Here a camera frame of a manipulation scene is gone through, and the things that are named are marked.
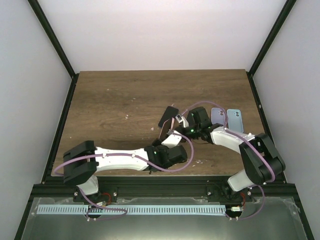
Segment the phone from pink case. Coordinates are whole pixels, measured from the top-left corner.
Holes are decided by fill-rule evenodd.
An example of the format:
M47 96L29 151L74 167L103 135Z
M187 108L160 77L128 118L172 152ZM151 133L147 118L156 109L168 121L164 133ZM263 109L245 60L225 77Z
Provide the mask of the phone from pink case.
M167 138L167 135L170 132L171 120L172 118L166 120L162 125L159 138L158 138L161 142L163 142Z

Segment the purple phone case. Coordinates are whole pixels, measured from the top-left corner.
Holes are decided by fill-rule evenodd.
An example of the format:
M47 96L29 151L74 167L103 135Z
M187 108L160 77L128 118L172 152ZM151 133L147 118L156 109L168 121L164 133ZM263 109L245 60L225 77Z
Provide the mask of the purple phone case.
M224 111L220 108L213 107L211 109L211 123L214 124L220 124L224 125L225 124L225 114Z

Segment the light blue phone case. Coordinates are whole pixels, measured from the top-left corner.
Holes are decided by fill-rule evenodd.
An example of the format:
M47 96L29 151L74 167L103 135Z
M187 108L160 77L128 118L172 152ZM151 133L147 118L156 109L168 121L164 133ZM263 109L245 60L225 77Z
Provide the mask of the light blue phone case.
M239 109L228 109L226 111L228 117L228 128L232 131L243 133L244 126L242 113Z

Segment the pink phone case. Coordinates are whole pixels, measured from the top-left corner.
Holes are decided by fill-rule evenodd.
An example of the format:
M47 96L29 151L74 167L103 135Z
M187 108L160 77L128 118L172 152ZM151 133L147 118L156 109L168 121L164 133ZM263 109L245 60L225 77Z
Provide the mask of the pink phone case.
M173 130L173 128L174 128L174 124L175 124L175 119L174 119L174 118L172 118L172 119L171 119L171 124L170 124L170 131L172 131L172 130Z

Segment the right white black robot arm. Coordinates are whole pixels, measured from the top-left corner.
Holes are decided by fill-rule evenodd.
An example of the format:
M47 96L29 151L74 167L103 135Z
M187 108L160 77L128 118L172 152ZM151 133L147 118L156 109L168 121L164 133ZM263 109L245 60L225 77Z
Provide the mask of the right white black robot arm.
M177 114L176 129L190 139L201 139L240 154L243 170L228 178L222 188L223 198L229 202L240 196L240 191L253 186L272 183L286 169L286 164L271 138L260 133L242 133L231 130L220 122L214 122L204 107L196 107L187 117Z

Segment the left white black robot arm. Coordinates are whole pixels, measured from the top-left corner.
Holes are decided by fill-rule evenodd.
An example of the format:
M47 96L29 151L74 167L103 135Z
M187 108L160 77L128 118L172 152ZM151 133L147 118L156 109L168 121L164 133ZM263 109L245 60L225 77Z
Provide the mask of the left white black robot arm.
M91 202L102 196L97 172L106 170L166 171L170 167L185 163L188 155L178 137L162 143L159 139L151 145L134 150L114 150L95 146L86 140L63 154L63 183L77 186Z

